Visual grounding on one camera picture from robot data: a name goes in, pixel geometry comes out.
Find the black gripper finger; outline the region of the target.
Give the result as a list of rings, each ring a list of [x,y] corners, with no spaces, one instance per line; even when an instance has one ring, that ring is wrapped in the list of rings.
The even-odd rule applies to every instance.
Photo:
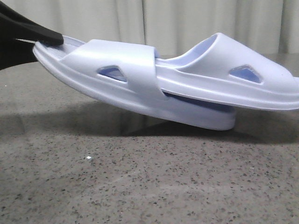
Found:
[[[0,42],[0,69],[36,62],[33,46],[33,43],[16,39]]]
[[[45,28],[0,3],[0,40],[23,39],[40,41],[50,45],[62,45],[62,34]]]

